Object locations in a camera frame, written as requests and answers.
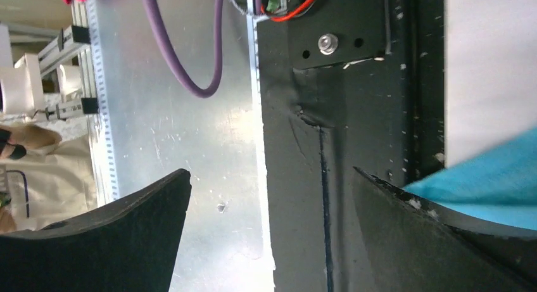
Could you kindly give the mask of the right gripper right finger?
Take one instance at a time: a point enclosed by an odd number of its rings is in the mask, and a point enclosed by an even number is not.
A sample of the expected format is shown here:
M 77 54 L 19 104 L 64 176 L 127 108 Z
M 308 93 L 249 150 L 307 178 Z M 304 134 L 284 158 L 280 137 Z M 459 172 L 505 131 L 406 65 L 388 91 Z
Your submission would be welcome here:
M 535 291 L 536 232 L 478 219 L 356 168 L 352 190 L 379 291 Z

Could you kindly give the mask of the cyan t-shirt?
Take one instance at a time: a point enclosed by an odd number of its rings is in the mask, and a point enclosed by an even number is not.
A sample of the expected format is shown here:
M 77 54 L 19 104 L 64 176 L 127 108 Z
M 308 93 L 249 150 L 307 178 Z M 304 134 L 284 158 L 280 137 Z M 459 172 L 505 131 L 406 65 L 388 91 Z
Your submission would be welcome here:
M 466 215 L 536 229 L 536 129 L 405 186 Z

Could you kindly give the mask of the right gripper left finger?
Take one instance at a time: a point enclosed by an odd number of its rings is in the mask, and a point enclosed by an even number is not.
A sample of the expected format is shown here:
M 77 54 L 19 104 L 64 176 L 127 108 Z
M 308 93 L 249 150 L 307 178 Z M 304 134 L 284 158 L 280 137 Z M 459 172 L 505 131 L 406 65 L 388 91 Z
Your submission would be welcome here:
M 179 169 L 95 210 L 1 236 L 2 291 L 168 291 L 191 196 Z

